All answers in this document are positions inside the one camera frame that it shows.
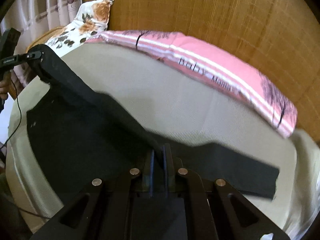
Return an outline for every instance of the black cable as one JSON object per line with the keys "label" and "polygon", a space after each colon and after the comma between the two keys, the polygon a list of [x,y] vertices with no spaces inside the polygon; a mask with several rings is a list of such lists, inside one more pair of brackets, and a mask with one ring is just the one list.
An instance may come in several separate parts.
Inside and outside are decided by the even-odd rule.
{"label": "black cable", "polygon": [[38,214],[34,214],[30,211],[27,211],[23,208],[20,208],[19,206],[17,206],[14,202],[12,202],[11,200],[8,199],[8,197],[5,195],[5,194],[0,194],[0,196],[3,197],[3,199],[5,199],[6,201],[8,201],[10,204],[14,205],[18,210],[20,210],[21,212],[24,212],[24,213],[27,213],[29,215],[32,215],[32,216],[35,216],[35,217],[39,217],[39,218],[42,218],[42,219],[47,219],[49,220],[50,218],[49,217],[45,217],[45,216],[41,216],[41,215],[38,215]]}
{"label": "black cable", "polygon": [[20,105],[19,105],[19,100],[18,100],[18,91],[17,91],[16,85],[14,84],[14,82],[13,82],[12,80],[11,80],[11,82],[12,82],[12,84],[13,84],[13,86],[14,86],[14,89],[16,90],[17,104],[18,104],[18,109],[19,109],[19,112],[20,112],[20,121],[19,121],[19,124],[18,124],[17,128],[13,131],[13,133],[9,136],[9,138],[8,138],[8,139],[5,141],[5,143],[1,146],[0,151],[2,150],[2,148],[4,148],[4,147],[7,146],[8,141],[11,139],[11,137],[14,135],[14,133],[18,130],[18,128],[19,128],[19,126],[20,126],[20,124],[21,124],[21,121],[22,121],[22,112],[21,112]]}

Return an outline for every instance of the hand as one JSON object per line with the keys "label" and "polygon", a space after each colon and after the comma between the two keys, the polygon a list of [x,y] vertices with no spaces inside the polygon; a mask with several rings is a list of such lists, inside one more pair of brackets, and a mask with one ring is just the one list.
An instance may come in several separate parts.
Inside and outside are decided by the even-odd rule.
{"label": "hand", "polygon": [[6,72],[3,76],[3,80],[0,82],[0,98],[7,100],[8,99],[8,92],[9,86],[11,83],[11,73]]}

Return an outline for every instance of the pink pillow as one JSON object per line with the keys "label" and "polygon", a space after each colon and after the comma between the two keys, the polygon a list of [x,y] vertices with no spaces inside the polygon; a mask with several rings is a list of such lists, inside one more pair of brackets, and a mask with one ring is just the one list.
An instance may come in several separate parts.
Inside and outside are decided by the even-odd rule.
{"label": "pink pillow", "polygon": [[182,33],[104,31],[86,42],[115,43],[148,53],[185,75],[252,106],[283,137],[293,133],[297,108],[254,67]]}

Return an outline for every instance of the mattress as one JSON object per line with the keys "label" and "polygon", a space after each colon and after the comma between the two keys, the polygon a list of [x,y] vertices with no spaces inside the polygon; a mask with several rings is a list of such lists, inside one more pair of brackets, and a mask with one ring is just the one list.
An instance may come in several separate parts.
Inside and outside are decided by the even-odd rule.
{"label": "mattress", "polygon": [[[248,106],[131,49],[84,44],[62,59],[93,90],[111,94],[146,129],[188,145],[217,142],[278,167],[280,173],[272,201],[246,197],[280,228],[300,230],[300,218],[288,221],[288,217],[297,196],[295,144],[308,139],[303,131],[295,132],[295,141],[284,139]],[[35,78],[19,95],[22,122],[8,144],[6,175],[19,206],[51,217],[62,203],[36,162],[26,127],[26,111],[33,108],[48,89],[49,85]],[[15,102],[9,133],[19,118]],[[303,150],[305,155],[309,154],[306,148]],[[319,149],[313,147],[313,153],[317,151]],[[315,176],[319,174],[320,163],[314,160],[316,166],[312,174]],[[308,172],[305,170],[300,176],[310,175]],[[309,195],[314,195],[313,185],[311,188]],[[45,223],[27,214],[23,217],[33,232]]]}

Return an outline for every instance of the wooden wall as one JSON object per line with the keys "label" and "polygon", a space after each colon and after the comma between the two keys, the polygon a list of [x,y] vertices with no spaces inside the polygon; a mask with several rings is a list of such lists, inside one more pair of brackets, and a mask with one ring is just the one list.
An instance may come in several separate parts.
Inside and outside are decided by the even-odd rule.
{"label": "wooden wall", "polygon": [[180,31],[266,74],[320,140],[320,25],[304,0],[115,0],[110,30]]}

